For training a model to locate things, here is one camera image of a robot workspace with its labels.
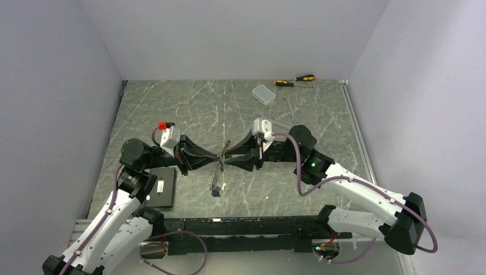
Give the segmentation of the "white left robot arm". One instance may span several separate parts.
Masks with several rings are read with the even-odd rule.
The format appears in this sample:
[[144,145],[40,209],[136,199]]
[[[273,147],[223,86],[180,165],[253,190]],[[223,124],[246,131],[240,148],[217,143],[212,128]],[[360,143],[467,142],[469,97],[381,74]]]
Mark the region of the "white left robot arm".
[[170,235],[164,215],[143,204],[158,182],[158,177],[147,170],[178,166],[187,175],[218,160],[218,155],[196,145],[185,135],[176,138],[171,153],[137,138],[127,140],[122,145],[120,166],[105,205],[61,256],[49,256],[45,260],[43,273],[109,274],[141,242],[163,243]]

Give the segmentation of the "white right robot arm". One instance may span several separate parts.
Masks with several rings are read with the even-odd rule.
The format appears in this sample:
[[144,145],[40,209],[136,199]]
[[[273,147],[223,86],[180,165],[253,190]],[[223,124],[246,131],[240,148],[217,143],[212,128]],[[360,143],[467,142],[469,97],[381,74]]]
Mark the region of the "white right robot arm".
[[372,184],[316,150],[316,143],[304,125],[295,125],[288,132],[275,132],[270,121],[257,119],[245,138],[224,152],[225,164],[253,171],[265,162],[295,163],[293,172],[301,197],[324,187],[365,208],[360,212],[325,205],[315,224],[323,238],[355,233],[382,239],[406,255],[417,250],[437,251],[437,238],[427,223],[420,195],[414,192],[403,195]]

